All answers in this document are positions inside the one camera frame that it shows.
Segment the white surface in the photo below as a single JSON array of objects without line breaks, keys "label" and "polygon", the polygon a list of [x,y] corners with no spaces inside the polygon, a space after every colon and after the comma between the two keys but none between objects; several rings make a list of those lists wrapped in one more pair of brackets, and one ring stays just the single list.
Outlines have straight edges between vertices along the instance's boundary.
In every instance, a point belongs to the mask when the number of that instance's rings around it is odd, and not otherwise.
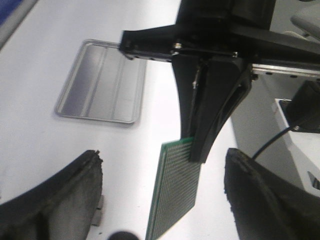
[{"label": "white surface", "polygon": [[[285,129],[289,127],[289,124],[281,110],[279,101],[280,99],[276,99],[272,108],[279,127]],[[320,191],[312,186],[308,175],[310,172],[317,179],[320,179],[320,134],[289,131],[283,136],[283,139],[292,156],[304,190],[320,197]]]},{"label": "white surface", "polygon": [[[144,239],[161,143],[179,139],[168,63],[149,62],[142,113],[133,125],[58,117],[54,108],[85,39],[119,42],[122,30],[175,22],[179,0],[40,0],[0,51],[0,204],[40,184],[85,150],[100,150],[104,219],[88,240],[128,230]],[[236,240],[224,195],[231,123],[202,166],[196,206],[161,239]]]}]

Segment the black plastic housing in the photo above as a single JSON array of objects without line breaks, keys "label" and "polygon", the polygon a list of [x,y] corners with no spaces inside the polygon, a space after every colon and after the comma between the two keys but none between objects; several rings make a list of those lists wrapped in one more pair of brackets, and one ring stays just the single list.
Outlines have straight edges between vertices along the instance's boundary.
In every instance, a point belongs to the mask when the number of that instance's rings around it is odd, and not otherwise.
[{"label": "black plastic housing", "polygon": [[217,21],[269,30],[276,0],[182,0],[177,24],[210,25]]},{"label": "black plastic housing", "polygon": [[286,107],[289,124],[307,116],[314,116],[299,126],[308,131],[320,131],[320,83],[306,81]]}]

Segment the gray plastic part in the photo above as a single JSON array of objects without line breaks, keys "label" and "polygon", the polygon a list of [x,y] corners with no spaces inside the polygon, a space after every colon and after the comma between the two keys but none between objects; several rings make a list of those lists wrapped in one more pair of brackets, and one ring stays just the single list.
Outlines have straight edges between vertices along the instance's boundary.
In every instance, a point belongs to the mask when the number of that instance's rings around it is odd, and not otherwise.
[{"label": "gray plastic part", "polygon": [[320,4],[305,7],[291,17],[291,22],[310,36],[320,40]]}]

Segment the metal tray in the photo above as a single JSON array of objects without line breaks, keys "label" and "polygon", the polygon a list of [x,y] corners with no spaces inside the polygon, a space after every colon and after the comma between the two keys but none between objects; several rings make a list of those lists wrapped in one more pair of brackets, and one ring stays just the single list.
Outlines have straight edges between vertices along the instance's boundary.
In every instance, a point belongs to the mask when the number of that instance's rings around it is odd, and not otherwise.
[{"label": "metal tray", "polygon": [[56,106],[62,117],[132,124],[140,116],[146,61],[129,60],[118,44],[82,44]]}]

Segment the black object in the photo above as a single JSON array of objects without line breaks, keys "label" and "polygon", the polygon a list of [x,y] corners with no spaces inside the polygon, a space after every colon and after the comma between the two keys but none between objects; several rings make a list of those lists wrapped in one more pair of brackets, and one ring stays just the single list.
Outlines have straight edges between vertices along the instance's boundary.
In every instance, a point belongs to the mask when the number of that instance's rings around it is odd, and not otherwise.
[{"label": "black object", "polygon": [[304,116],[314,114],[314,117],[300,124],[297,131],[320,133],[320,83],[305,81],[284,112],[289,125]]},{"label": "black object", "polygon": [[131,232],[118,231],[112,234],[108,240],[139,240],[139,238]]},{"label": "black object", "polygon": [[102,192],[101,163],[98,153],[88,150],[0,205],[0,240],[85,240]]},{"label": "black object", "polygon": [[128,58],[172,62],[181,137],[204,163],[225,121],[251,89],[252,64],[320,70],[320,45],[268,31],[275,0],[182,0],[175,25],[124,31]]},{"label": "black object", "polygon": [[241,240],[319,238],[320,198],[237,149],[229,149],[226,156],[224,185]]}]

